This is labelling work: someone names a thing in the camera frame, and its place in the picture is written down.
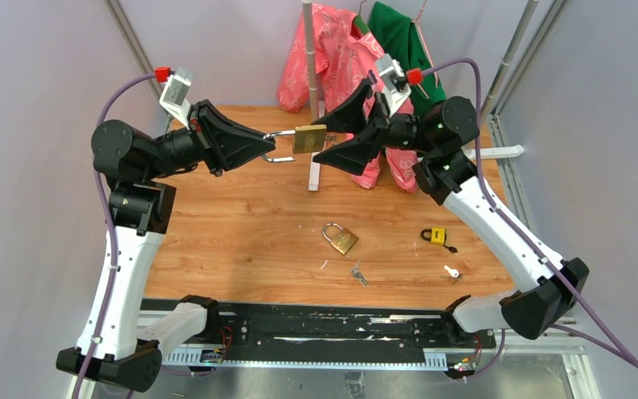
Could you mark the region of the brass padlock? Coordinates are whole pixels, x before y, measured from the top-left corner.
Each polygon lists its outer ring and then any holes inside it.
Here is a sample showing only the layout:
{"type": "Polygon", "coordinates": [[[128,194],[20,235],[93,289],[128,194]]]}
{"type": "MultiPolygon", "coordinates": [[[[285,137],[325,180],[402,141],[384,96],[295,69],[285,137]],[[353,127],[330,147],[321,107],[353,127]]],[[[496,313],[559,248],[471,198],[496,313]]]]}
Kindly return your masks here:
{"type": "Polygon", "coordinates": [[[359,241],[357,235],[337,223],[325,224],[321,229],[321,234],[324,240],[342,255],[347,255],[359,241]]]}
{"type": "Polygon", "coordinates": [[[291,130],[275,131],[267,133],[264,139],[285,137],[293,138],[292,153],[307,154],[318,153],[324,148],[326,142],[326,125],[304,125],[296,126],[291,130]]]}

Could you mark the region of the yellow padlock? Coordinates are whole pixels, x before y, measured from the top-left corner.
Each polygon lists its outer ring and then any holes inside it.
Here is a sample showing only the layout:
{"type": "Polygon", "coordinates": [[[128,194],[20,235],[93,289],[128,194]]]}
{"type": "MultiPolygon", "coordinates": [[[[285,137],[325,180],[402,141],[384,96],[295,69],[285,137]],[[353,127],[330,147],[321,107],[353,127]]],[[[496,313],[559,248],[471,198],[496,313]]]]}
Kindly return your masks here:
{"type": "Polygon", "coordinates": [[[454,246],[448,245],[446,229],[442,227],[432,227],[423,229],[420,232],[420,237],[431,244],[441,246],[447,249],[450,253],[456,254],[458,253],[458,249],[454,246]]]}

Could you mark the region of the white headed key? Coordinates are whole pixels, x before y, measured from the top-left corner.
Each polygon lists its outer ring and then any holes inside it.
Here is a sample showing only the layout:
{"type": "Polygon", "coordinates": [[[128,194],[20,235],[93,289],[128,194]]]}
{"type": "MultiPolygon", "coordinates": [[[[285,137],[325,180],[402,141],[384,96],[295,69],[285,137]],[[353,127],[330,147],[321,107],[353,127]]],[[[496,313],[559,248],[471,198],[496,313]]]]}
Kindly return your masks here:
{"type": "Polygon", "coordinates": [[[460,281],[464,276],[459,270],[457,270],[456,268],[451,268],[448,265],[444,265],[443,269],[448,274],[447,279],[449,279],[452,283],[460,281]]]}

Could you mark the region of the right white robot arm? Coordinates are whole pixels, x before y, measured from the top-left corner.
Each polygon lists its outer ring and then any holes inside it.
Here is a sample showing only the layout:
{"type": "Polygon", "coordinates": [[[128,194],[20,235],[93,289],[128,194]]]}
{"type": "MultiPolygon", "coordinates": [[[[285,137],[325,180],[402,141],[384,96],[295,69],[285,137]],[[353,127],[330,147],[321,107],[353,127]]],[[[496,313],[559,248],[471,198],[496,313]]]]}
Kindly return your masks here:
{"type": "Polygon", "coordinates": [[[401,113],[387,94],[373,92],[363,80],[344,103],[317,120],[350,139],[315,161],[353,175],[384,148],[418,153],[421,161],[413,170],[420,189],[469,226],[507,269],[513,291],[468,295],[448,306],[441,335],[452,347],[491,328],[539,338],[577,304],[590,273],[583,260],[565,259],[538,239],[479,178],[476,163],[462,149],[479,136],[476,116],[473,103],[462,96],[438,102],[423,118],[401,113]]]}

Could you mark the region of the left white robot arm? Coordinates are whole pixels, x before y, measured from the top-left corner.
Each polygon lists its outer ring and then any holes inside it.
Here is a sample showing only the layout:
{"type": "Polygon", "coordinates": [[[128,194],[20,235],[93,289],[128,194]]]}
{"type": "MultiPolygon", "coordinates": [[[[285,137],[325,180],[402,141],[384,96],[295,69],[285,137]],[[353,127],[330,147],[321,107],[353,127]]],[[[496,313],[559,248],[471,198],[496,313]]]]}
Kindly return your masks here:
{"type": "Polygon", "coordinates": [[[167,233],[176,189],[170,176],[205,164],[214,176],[266,155],[268,134],[225,117],[210,101],[193,105],[184,127],[151,137],[116,119],[91,137],[93,166],[106,221],[106,250],[90,317],[73,347],[56,358],[60,371],[85,380],[146,392],[163,359],[192,337],[214,342],[221,333],[218,302],[189,294],[174,309],[139,329],[140,306],[151,266],[167,233]]]}

